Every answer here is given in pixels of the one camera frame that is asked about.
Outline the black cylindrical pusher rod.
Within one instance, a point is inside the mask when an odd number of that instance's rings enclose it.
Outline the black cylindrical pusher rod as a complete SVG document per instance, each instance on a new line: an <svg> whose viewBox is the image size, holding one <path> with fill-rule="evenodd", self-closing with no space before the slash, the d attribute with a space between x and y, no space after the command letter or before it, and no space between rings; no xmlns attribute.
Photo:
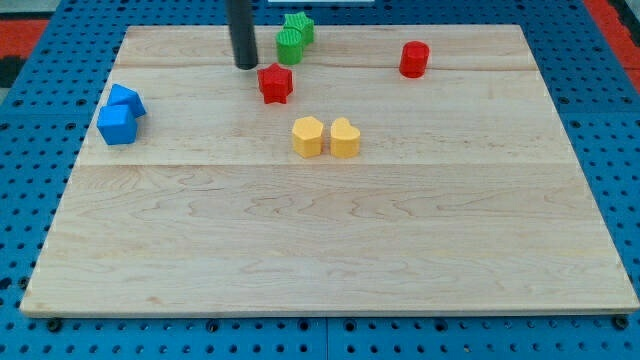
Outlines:
<svg viewBox="0 0 640 360"><path fill-rule="evenodd" d="M234 63L241 70L253 69L258 65L258 52L251 3L226 0L225 7Z"/></svg>

